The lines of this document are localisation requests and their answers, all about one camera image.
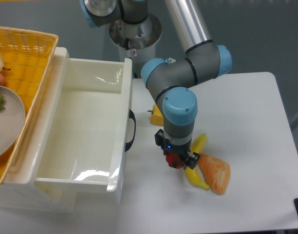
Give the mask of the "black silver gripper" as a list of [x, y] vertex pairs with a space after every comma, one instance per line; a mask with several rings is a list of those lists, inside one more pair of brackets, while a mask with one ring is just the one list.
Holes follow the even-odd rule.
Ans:
[[184, 158], [184, 169], [194, 169], [198, 164], [200, 155], [196, 152], [190, 151], [190, 145], [192, 140], [192, 132], [185, 137], [173, 137], [166, 131], [159, 129], [154, 135], [155, 144], [162, 148], [163, 154], [168, 152], [178, 155], [180, 158]]

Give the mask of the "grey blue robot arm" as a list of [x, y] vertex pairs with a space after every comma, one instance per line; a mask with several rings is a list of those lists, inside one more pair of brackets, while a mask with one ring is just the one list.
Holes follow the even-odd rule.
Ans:
[[185, 58], [169, 62], [155, 56], [162, 34], [156, 16], [146, 0], [82, 0], [80, 6], [88, 24], [108, 24], [109, 35], [122, 58], [130, 58], [134, 74], [141, 78], [162, 113], [163, 129], [155, 134], [156, 145], [174, 168], [195, 168], [200, 155], [191, 150], [197, 116], [197, 98], [191, 87], [227, 74], [232, 57], [223, 45], [216, 45], [197, 2], [168, 0], [166, 6]]

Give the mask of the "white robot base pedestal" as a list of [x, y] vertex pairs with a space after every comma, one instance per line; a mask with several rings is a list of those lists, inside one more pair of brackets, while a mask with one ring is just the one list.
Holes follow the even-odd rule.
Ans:
[[156, 57], [156, 44], [161, 38], [162, 26], [158, 18], [149, 13], [140, 24], [117, 20], [110, 24], [109, 35], [117, 47], [120, 61], [132, 60], [135, 78], [141, 77], [144, 64]]

